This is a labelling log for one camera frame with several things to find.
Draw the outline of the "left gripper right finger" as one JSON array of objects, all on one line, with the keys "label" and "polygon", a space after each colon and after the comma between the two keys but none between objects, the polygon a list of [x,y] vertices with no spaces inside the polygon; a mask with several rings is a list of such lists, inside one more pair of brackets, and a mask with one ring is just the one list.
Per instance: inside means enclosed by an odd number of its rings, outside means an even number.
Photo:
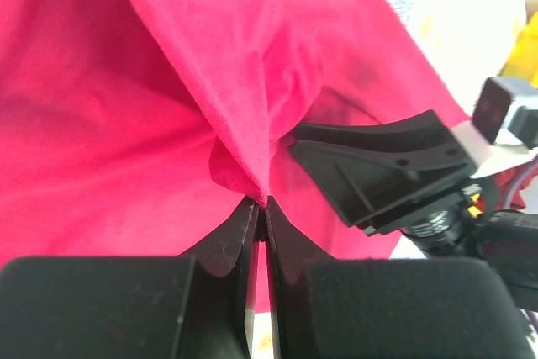
[{"label": "left gripper right finger", "polygon": [[278,358],[531,358],[521,312],[470,258],[338,260],[265,209]]}]

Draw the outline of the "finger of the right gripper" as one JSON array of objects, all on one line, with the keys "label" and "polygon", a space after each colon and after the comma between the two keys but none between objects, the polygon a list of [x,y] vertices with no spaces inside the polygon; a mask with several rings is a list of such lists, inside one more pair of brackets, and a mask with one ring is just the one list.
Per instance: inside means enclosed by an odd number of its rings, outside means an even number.
[{"label": "finger of the right gripper", "polygon": [[386,235],[457,216],[476,165],[432,110],[377,126],[299,124],[289,151],[347,227]]}]

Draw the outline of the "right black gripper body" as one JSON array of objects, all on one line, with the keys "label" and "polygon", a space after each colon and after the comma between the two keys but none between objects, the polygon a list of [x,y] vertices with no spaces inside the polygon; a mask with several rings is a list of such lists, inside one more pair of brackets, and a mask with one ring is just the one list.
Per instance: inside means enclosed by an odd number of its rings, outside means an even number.
[{"label": "right black gripper body", "polygon": [[500,190],[491,177],[475,182],[484,210],[472,217],[461,203],[401,229],[427,257],[466,256],[485,261],[516,305],[537,311],[537,216],[495,208]]}]

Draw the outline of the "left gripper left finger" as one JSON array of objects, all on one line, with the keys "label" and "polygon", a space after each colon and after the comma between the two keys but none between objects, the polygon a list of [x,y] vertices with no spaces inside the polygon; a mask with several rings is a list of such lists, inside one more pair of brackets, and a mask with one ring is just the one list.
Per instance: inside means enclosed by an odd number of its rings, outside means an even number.
[{"label": "left gripper left finger", "polygon": [[178,256],[27,256],[1,270],[4,358],[248,358],[258,205]]}]

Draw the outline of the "magenta pink t-shirt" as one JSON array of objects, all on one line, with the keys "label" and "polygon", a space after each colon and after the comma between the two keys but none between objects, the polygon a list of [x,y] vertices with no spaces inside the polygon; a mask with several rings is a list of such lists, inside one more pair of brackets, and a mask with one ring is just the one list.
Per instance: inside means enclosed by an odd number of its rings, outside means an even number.
[{"label": "magenta pink t-shirt", "polygon": [[386,0],[1,0],[1,260],[177,255],[244,196],[339,258],[300,121],[467,119]]}]

